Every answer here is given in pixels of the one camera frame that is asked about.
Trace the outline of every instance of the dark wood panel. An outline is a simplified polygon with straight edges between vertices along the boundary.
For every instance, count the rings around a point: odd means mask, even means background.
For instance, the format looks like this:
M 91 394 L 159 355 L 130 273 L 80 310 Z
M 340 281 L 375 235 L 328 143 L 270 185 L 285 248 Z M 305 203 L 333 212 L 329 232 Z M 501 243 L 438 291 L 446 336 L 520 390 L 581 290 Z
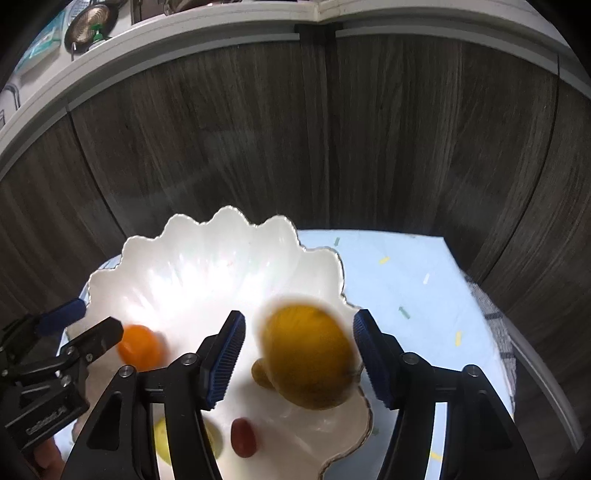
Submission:
M 515 424 L 540 479 L 558 478 L 572 460 L 573 448 L 550 403 L 519 362 Z
M 0 184 L 0 323 L 77 296 L 123 242 L 64 117 Z
M 525 215 L 483 289 L 532 343 L 591 432 L 591 101 L 560 83 Z
M 443 235 L 481 280 L 539 175 L 555 76 L 418 35 L 341 38 L 333 55 L 333 226 Z
M 83 149 L 124 231 L 154 236 L 173 213 L 203 221 L 227 204 L 254 222 L 282 213 L 299 228 L 326 226 L 302 61 L 298 43 L 208 51 L 79 106 Z

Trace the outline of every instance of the orange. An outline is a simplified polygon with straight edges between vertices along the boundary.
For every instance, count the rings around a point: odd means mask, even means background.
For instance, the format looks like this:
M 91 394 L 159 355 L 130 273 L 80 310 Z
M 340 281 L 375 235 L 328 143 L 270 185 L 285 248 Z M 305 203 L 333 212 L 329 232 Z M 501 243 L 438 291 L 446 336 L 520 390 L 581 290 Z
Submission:
M 117 350 L 126 364 L 133 365 L 140 372 L 161 367 L 164 360 L 162 341 L 144 325 L 126 325 Z

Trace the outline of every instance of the yellow fruit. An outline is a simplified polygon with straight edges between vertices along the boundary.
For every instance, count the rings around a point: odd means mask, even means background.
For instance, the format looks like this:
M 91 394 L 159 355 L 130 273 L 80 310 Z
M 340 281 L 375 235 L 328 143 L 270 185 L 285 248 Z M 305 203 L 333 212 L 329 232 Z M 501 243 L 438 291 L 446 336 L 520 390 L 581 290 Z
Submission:
M 262 358 L 259 358 L 259 360 L 252 364 L 251 375 L 257 385 L 268 390 L 275 390 L 275 387 L 273 387 L 269 377 L 267 377 L 267 372 L 265 372 Z
M 353 348 L 325 311 L 300 304 L 277 310 L 264 324 L 261 346 L 264 371 L 288 401 L 324 410 L 342 404 L 351 394 Z
M 205 431 L 207 432 L 209 444 L 212 446 L 213 456 L 218 458 L 220 453 L 222 453 L 222 434 L 209 420 L 203 419 L 203 423 L 205 424 Z M 170 450 L 168 449 L 168 436 L 166 433 L 166 420 L 164 417 L 162 417 L 154 426 L 154 443 L 156 453 L 160 455 L 162 460 L 171 465 Z

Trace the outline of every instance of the human hand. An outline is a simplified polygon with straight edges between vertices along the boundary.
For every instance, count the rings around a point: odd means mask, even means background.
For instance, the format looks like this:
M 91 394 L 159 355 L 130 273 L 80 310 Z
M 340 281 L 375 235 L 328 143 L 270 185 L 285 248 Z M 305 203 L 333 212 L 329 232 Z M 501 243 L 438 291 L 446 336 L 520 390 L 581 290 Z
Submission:
M 61 453 L 53 438 L 35 448 L 33 458 L 41 468 L 41 471 L 38 472 L 41 475 L 41 480 L 60 480 L 66 463 L 61 459 Z

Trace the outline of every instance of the table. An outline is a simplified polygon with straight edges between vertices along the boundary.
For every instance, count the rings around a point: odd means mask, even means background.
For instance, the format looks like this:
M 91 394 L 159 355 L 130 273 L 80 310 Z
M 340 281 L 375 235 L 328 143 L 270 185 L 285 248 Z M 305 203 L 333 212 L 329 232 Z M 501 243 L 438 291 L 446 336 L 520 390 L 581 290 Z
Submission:
M 345 270 L 349 303 L 367 308 L 385 333 L 405 351 L 432 365 L 461 370 L 479 365 L 512 414 L 511 389 L 487 322 L 443 238 L 402 233 L 304 230 L 307 248 L 331 247 Z M 119 257 L 101 268 L 113 268 Z M 80 298 L 88 301 L 87 286 Z M 350 456 L 332 463 L 324 480 L 367 480 L 378 476 L 394 429 L 396 413 L 373 394 L 364 373 L 362 388 L 374 414 L 367 441 Z M 437 404 L 427 480 L 438 480 L 446 425 L 446 405 Z M 65 456 L 72 448 L 72 426 L 56 435 Z

